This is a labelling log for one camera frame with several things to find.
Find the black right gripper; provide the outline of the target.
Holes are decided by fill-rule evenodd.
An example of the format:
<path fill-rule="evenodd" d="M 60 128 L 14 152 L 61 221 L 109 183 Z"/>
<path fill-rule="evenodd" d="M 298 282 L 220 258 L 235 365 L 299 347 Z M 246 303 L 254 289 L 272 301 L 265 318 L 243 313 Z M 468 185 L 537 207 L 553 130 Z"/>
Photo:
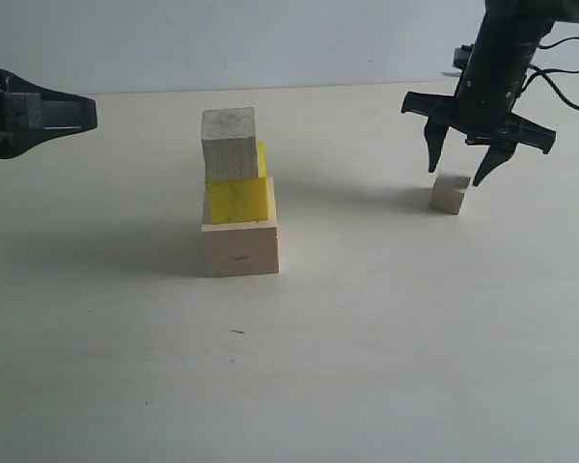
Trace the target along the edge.
<path fill-rule="evenodd" d="M 496 168 L 510 161 L 517 144 L 548 153 L 556 132 L 513 113 L 534 50 L 491 53 L 476 47 L 451 95 L 409 92 L 400 110 L 427 118 L 424 136 L 433 174 L 441 158 L 448 127 L 466 136 L 471 146 L 487 146 L 474 175 L 478 187 Z"/>

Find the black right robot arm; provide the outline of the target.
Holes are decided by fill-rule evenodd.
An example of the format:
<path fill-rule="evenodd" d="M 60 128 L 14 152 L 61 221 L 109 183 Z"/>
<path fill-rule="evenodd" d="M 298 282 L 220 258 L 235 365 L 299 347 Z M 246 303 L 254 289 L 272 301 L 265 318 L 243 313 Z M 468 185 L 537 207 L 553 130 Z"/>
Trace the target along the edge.
<path fill-rule="evenodd" d="M 487 152 L 473 183 L 511 160 L 518 145 L 548 153 L 555 131 L 513 113 L 541 40 L 557 22 L 579 23 L 579 1 L 487 1 L 475 41 L 455 50 L 460 75 L 451 95 L 409 92 L 400 110 L 426 117 L 429 173 L 440 160 L 449 129 Z"/>

